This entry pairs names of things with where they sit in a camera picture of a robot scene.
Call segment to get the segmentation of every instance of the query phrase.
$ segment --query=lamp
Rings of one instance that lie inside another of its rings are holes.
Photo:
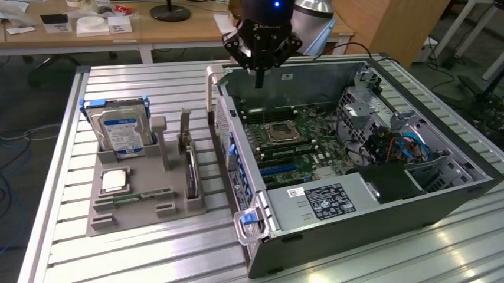
[[[192,12],[188,8],[173,5],[172,0],[166,0],[166,5],[151,9],[151,16],[164,22],[182,22],[192,17]]]

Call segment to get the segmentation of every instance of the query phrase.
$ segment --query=red cable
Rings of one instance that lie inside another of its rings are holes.
[[[391,159],[391,149],[392,149],[392,144],[395,143],[397,137],[395,137],[392,140],[391,140],[391,145],[388,146],[388,150],[387,150],[387,162],[388,160]]]

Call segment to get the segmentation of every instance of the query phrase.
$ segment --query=aluminum table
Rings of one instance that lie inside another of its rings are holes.
[[[502,282],[502,185],[434,226],[269,277],[248,279],[205,112],[205,68],[222,63],[228,61],[81,69],[74,79],[19,282],[335,283],[476,279]],[[487,161],[504,172],[503,151],[396,63],[381,61],[381,64]],[[78,99],[143,94],[150,96],[153,114],[166,116],[168,139],[174,139],[180,130],[181,108],[193,111],[190,128],[197,141],[209,213],[90,238],[86,221],[97,138],[78,111]],[[397,110],[410,110],[393,89],[384,86],[383,95]]]

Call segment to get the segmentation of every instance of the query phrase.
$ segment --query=hard drive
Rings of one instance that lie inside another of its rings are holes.
[[[89,103],[82,100],[79,103],[101,150],[114,150],[119,159],[143,156],[143,147],[154,144],[147,96],[129,100],[98,99]]]

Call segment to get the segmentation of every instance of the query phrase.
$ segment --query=white label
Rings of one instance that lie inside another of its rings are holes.
[[[287,190],[287,192],[291,198],[305,195],[305,189],[303,187],[297,187],[296,189]]]
[[[111,31],[113,32],[125,32],[123,26],[122,25],[111,25]]]
[[[137,43],[137,40],[114,40],[114,43]]]
[[[34,27],[27,27],[27,28],[7,28],[6,30],[7,30],[7,32],[10,34],[23,34],[23,33],[28,32],[28,31],[35,31],[35,28]]]
[[[291,153],[295,153],[293,150],[287,150],[284,152],[276,152],[274,154],[272,154],[272,156],[277,156],[277,155],[284,155],[284,154],[291,154]]]
[[[282,75],[282,80],[284,80],[284,81],[285,81],[285,80],[292,80],[293,77],[295,77],[295,74],[284,74],[284,75]]]
[[[297,151],[297,152],[303,152],[303,151],[309,150],[309,149],[312,149],[312,145],[311,145],[311,144],[307,145],[307,146],[299,146],[299,147],[296,148],[296,151]]]
[[[109,140],[117,152],[134,153],[142,150],[142,135],[135,131],[137,126],[135,118],[105,122]]]
[[[58,32],[69,32],[69,31],[71,31],[69,23],[66,23],[66,24],[55,24],[54,27],[58,29]]]

